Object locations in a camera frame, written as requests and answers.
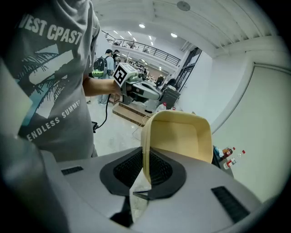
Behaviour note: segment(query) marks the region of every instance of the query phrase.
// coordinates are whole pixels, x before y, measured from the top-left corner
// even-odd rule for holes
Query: black bag
[[[93,76],[96,77],[105,77],[108,73],[107,69],[107,57],[99,57],[93,64],[94,72],[92,72]]]

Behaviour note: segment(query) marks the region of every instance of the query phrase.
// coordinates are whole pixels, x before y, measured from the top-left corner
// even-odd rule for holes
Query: white marker cube
[[[120,62],[113,73],[113,77],[118,86],[121,87],[127,79],[134,76],[137,72],[130,64]]]

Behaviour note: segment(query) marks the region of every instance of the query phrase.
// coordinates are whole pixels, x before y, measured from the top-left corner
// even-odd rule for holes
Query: forearm
[[[113,79],[85,78],[83,80],[85,96],[96,96],[117,93],[120,91]]]

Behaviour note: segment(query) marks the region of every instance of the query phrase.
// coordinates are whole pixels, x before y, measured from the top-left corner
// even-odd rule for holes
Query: wire basket
[[[133,133],[132,133],[132,136],[133,136],[135,139],[137,139],[137,140],[140,141],[140,136],[139,136],[139,138],[137,138],[137,137],[135,136],[135,132],[136,132],[138,129],[141,129],[141,128],[142,128],[141,125],[142,125],[142,124],[145,125],[145,124],[147,123],[147,121],[148,121],[148,120],[149,120],[153,115],[155,115],[155,113],[147,114],[147,115],[145,115],[145,116],[142,118],[142,123],[139,123],[138,126],[137,126],[137,128],[136,128],[136,130],[134,130]]]

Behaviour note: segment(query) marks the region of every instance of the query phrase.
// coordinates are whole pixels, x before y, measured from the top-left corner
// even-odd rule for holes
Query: clear plastic bottle
[[[230,168],[231,166],[235,165],[237,163],[238,160],[240,160],[241,158],[241,153],[239,153],[237,155],[237,158],[235,157],[232,157],[229,161],[226,161],[224,164],[223,164],[223,167],[227,170],[228,168]]]
[[[166,103],[166,102],[160,104],[160,105],[157,107],[155,113],[157,113],[157,112],[159,112],[159,111],[162,111],[162,110],[166,110],[166,109],[167,109],[166,106],[167,106],[167,103]]]

